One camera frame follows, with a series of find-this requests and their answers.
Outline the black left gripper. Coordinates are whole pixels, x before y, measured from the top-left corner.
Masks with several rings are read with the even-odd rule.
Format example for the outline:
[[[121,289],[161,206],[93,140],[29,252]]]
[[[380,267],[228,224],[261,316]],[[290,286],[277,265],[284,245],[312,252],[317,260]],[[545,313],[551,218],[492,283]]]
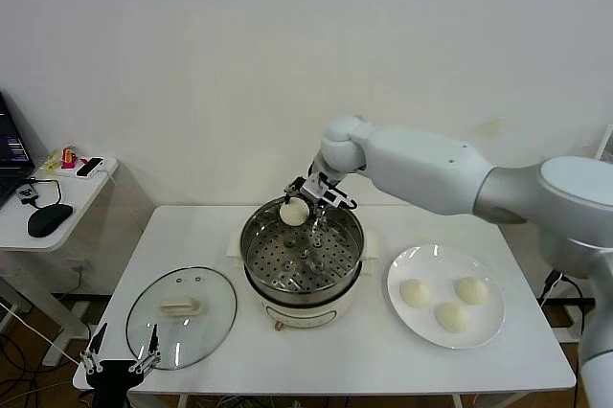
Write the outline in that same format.
[[[99,359],[99,352],[107,329],[107,323],[101,325],[94,334],[88,347],[80,353],[80,360],[85,369],[87,384],[93,389],[93,408],[122,408],[127,402],[130,389],[144,381],[144,374],[149,374],[161,360],[157,326],[151,329],[148,348],[141,356],[133,360]]]

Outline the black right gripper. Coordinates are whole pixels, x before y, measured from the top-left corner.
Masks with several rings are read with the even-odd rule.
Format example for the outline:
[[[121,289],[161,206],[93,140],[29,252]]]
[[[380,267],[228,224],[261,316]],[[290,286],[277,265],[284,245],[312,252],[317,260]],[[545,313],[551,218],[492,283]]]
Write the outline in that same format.
[[[333,169],[326,163],[312,163],[306,180],[294,179],[284,188],[284,203],[289,203],[292,198],[299,198],[314,204],[311,227],[313,235],[328,229],[326,211],[335,200],[330,190],[334,184]]]

